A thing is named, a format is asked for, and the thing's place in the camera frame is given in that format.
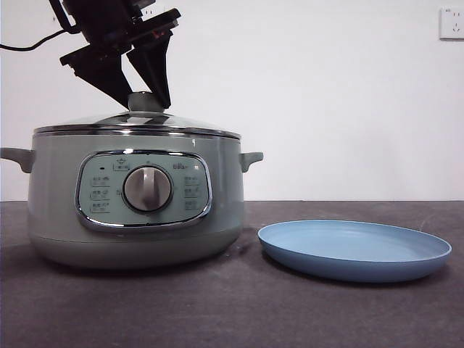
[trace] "white wall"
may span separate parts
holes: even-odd
[[[242,134],[265,162],[246,199],[464,199],[464,42],[438,39],[432,0],[179,0],[168,54],[170,113]],[[3,0],[1,42],[59,29],[46,0]],[[35,127],[120,106],[61,67],[65,34],[31,53],[1,52],[1,144]],[[134,86],[142,86],[130,72]],[[1,162],[2,199],[28,175]]]

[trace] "pot handle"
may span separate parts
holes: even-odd
[[[0,158],[19,163],[24,173],[30,173],[32,171],[34,157],[34,151],[32,150],[15,149],[12,147],[0,148]]]
[[[255,162],[262,161],[264,158],[264,154],[262,152],[249,152],[247,154],[240,154],[240,165],[241,165],[241,172],[246,173],[250,165]]]

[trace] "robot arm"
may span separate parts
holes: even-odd
[[[166,76],[166,51],[171,29],[181,16],[171,9],[150,20],[141,19],[141,10],[156,0],[49,0],[60,25],[68,33],[82,33],[89,45],[63,56],[60,61],[74,69],[76,76],[128,106],[132,93],[121,69],[127,53],[163,109],[170,106]]]

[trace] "control panel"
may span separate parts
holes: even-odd
[[[195,154],[100,152],[80,169],[76,205],[90,224],[171,225],[207,214],[211,203],[210,174]]]

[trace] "plastic plate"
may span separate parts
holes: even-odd
[[[410,281],[438,270],[451,245],[409,228],[338,220],[289,221],[258,232],[267,254],[314,276],[369,283]]]

